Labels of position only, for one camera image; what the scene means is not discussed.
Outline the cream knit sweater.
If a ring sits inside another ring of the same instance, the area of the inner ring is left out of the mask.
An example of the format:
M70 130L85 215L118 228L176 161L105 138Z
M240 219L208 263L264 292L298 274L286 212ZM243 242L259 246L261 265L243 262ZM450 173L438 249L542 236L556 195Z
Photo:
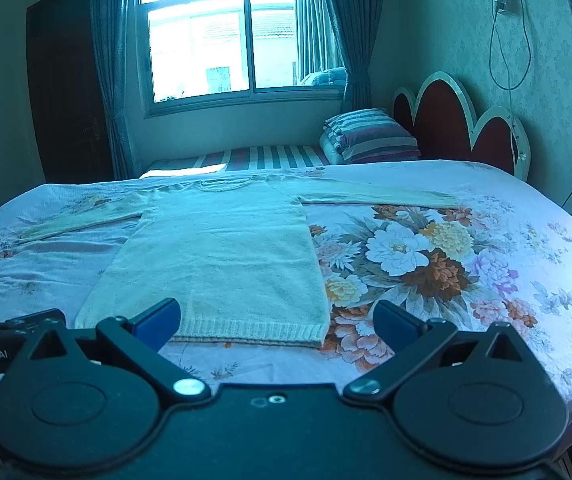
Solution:
M319 347L330 307L305 205L456 203L452 195L403 186L265 174L135 191L42 222L20 239L137 219L83 302L77 327L130 318L173 298L181 307L179 339Z

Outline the floral white bedspread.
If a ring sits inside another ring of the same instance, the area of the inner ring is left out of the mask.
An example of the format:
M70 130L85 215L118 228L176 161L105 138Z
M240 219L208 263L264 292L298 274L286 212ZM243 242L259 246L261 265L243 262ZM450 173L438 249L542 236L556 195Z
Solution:
M173 342L171 362L209 385L221 382L345 384L391 356L375 334L380 299L417 318L460 328L514 325L572 413L572 217L534 188L479 164L333 167L325 176L387 182L410 174L456 193L454 209L392 205L307 207L330 301L322 348ZM22 244L36 222L164 185L154 177L42 185L0 208L0 318L57 308L74 320L109 262L135 230L128 219Z

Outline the dark wooden door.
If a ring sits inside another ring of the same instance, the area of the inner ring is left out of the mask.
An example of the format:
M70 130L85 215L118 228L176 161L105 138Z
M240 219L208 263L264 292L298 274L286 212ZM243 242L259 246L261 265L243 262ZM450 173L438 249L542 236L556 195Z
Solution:
M33 129L45 180L112 180L90 0L41 0L29 6L26 57Z

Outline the red heart-shaped headboard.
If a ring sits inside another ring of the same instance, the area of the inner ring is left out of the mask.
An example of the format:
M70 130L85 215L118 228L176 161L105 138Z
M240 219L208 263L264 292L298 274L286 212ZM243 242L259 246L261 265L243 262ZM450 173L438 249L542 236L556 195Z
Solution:
M528 179L531 145L521 120L500 105L478 114L464 85L448 73L431 74L416 93L397 88L391 112L425 159L483 162Z

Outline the striped folded pillow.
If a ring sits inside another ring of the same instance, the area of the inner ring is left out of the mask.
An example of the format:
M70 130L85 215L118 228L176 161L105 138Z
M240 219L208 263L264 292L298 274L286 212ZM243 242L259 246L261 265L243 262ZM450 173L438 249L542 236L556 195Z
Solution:
M417 140L381 108L330 117L319 145L333 165L420 159Z

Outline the striped bed sheet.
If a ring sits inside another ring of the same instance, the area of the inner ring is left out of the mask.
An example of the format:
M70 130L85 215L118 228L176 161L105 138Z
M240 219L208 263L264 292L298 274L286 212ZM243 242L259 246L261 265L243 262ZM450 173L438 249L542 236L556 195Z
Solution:
M175 174L213 174L213 172L313 168L328 166L318 145L264 145L235 148L180 159L160 159L144 171L142 178Z

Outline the left blue curtain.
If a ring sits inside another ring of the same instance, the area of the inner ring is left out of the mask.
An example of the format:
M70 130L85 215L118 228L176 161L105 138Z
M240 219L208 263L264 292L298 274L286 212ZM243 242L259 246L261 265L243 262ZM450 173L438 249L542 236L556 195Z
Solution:
M128 13L131 0L90 0L95 66L104 106L115 178L134 178L141 164L126 117Z

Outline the blue blanket on windowsill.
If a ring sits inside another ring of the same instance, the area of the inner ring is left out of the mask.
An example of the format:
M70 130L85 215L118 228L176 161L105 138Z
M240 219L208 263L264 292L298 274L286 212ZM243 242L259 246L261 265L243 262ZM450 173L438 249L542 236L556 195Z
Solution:
M333 67L328 70L319 70L310 73L299 81L300 86L337 86L344 87L347 83L348 75L344 67Z

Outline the window with grey frame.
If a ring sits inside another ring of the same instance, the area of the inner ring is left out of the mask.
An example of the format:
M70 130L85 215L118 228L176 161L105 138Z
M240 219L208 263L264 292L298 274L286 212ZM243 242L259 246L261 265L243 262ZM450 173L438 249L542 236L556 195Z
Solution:
M138 0L137 32L149 114L344 88L299 85L344 67L327 0Z

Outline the wall socket with plug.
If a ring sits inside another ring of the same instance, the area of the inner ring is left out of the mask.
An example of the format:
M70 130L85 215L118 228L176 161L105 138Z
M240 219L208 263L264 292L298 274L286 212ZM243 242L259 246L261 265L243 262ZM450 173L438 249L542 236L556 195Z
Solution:
M492 0L493 12L496 14L518 14L519 0Z

